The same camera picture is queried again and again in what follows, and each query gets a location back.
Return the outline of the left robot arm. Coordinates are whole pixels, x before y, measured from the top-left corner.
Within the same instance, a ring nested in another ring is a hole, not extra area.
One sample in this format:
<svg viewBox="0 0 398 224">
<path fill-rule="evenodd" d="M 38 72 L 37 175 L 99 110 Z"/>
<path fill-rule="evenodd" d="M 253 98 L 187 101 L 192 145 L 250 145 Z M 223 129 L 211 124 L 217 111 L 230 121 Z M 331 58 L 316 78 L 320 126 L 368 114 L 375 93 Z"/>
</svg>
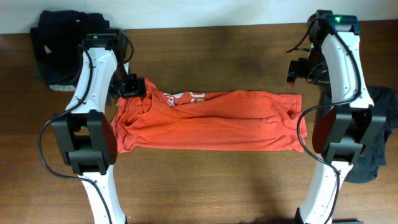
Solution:
<svg viewBox="0 0 398 224">
<path fill-rule="evenodd" d="M 61 157 L 72 168 L 71 180 L 82 182 L 95 223 L 127 223 L 114 183 L 116 137 L 105 117 L 108 93 L 121 98 L 146 95 L 145 81 L 129 71 L 122 29 L 87 34 L 80 44 L 82 65 L 73 98 L 65 111 L 46 122 L 52 126 Z"/>
</svg>

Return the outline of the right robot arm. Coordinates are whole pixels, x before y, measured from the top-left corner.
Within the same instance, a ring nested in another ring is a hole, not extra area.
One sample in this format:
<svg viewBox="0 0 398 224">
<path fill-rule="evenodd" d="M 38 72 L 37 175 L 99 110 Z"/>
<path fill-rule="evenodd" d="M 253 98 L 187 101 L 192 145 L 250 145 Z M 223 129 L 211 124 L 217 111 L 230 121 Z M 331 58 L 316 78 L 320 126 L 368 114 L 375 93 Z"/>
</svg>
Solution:
<svg viewBox="0 0 398 224">
<path fill-rule="evenodd" d="M 309 193 L 296 210 L 295 223 L 331 223 L 342 184 L 360 156 L 371 150 L 386 117 L 375 108 L 359 56 L 358 18 L 317 10 L 307 21 L 304 39 L 311 42 L 308 57 L 290 62 L 287 82 L 304 78 L 331 90 L 328 104 L 305 110 L 297 123 L 314 110 L 327 110 L 314 127 L 315 172 Z"/>
</svg>

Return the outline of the red printed t-shirt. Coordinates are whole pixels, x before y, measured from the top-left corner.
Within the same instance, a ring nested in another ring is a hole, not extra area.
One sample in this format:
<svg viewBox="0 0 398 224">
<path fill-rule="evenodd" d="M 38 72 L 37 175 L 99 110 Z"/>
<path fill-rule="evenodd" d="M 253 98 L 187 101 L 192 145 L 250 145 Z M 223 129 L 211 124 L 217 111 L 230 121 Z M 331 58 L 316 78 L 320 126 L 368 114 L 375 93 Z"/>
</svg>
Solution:
<svg viewBox="0 0 398 224">
<path fill-rule="evenodd" d="M 266 91 L 177 94 L 145 81 L 146 96 L 119 99 L 111 122 L 118 151 L 135 147 L 303 152 L 302 97 Z"/>
</svg>

